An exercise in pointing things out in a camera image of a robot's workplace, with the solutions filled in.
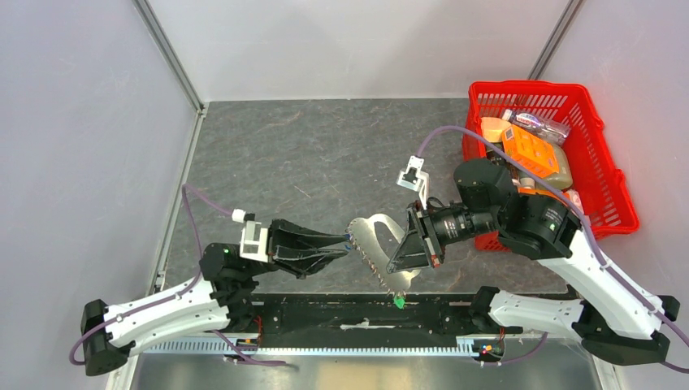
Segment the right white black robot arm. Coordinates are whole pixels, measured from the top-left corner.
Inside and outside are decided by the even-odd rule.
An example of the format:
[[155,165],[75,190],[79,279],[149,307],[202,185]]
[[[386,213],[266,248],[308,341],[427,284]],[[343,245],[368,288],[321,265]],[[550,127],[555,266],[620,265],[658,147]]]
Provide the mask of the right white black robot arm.
[[421,158],[411,157],[397,178],[418,200],[408,206],[409,225],[385,262],[385,275],[437,267],[449,245],[494,232],[510,252],[555,272],[578,297],[522,297],[483,286],[468,309],[475,330],[533,329],[568,336],[614,365],[665,364],[670,340],[661,327],[677,318],[679,302],[644,292],[593,249],[575,210],[548,195],[520,192],[507,167],[484,158],[455,169],[461,201],[444,205],[427,196],[422,165]]

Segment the green capped key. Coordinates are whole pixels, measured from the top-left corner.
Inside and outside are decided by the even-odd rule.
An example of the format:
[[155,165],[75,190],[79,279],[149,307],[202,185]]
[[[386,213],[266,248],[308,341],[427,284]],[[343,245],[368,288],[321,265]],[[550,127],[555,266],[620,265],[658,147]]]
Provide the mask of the green capped key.
[[403,310],[405,307],[405,298],[404,297],[394,297],[393,298],[393,304],[397,309]]

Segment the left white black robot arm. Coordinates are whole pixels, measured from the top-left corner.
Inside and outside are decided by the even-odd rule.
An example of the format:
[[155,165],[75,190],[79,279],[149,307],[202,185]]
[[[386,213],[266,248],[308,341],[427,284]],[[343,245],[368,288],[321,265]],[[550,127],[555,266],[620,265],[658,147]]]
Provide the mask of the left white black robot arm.
[[84,306],[70,362],[86,375],[110,373],[144,350],[198,332],[258,333],[251,300],[257,277],[283,271],[298,279],[320,272],[348,250],[345,234],[329,234],[275,219],[268,227],[246,221],[237,244],[210,243],[199,272],[187,281],[136,301]]

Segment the leopard print wrist strap keyring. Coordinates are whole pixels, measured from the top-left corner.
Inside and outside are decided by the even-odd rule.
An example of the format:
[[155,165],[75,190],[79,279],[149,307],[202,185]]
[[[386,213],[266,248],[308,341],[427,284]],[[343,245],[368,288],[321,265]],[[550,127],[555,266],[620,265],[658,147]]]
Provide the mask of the leopard print wrist strap keyring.
[[361,254],[363,261],[379,282],[380,287],[395,299],[406,299],[411,282],[419,271],[399,271],[389,273],[387,267],[390,257],[385,253],[376,227],[380,226],[392,235],[392,243],[397,247],[404,237],[404,229],[386,214],[373,214],[368,218],[353,219],[346,232],[352,246]]

